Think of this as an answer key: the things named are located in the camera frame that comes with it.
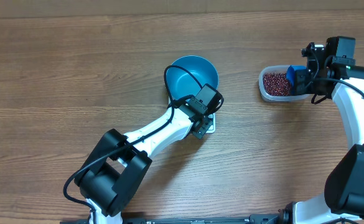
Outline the blue plastic scoop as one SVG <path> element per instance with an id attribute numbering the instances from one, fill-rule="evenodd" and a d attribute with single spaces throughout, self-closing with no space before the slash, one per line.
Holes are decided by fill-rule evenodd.
<path id="1" fill-rule="evenodd" d="M 286 72 L 286 78 L 291 84 L 290 95 L 297 95 L 297 87 L 305 80 L 307 69 L 303 65 L 290 65 Z"/>

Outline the red adzuki beans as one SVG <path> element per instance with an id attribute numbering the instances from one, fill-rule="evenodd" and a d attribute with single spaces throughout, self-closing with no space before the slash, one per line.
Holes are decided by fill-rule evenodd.
<path id="1" fill-rule="evenodd" d="M 264 90 L 271 96 L 289 96 L 291 84 L 286 73 L 265 73 L 263 75 Z"/>

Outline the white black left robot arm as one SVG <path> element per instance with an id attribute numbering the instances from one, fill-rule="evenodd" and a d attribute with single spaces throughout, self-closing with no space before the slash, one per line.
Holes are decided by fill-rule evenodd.
<path id="1" fill-rule="evenodd" d="M 193 134 L 200 139 L 213 125 L 209 118 L 224 102 L 220 92 L 202 85 L 196 95 L 175 98 L 170 88 L 165 114 L 125 134 L 107 131 L 81 168 L 63 186 L 65 198 L 87 206 L 87 223 L 122 223 L 121 211 L 134 197 L 152 158 L 176 141 Z"/>

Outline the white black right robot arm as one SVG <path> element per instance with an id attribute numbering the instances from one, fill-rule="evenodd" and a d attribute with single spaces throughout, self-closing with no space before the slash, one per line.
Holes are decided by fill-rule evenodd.
<path id="1" fill-rule="evenodd" d="M 303 48 L 305 68 L 291 66 L 290 94 L 313 95 L 312 104 L 331 99 L 347 136 L 348 152 L 330 173 L 324 192 L 292 204 L 289 223 L 356 223 L 364 220 L 364 67 L 353 58 L 353 37 L 329 37 L 325 45 Z"/>

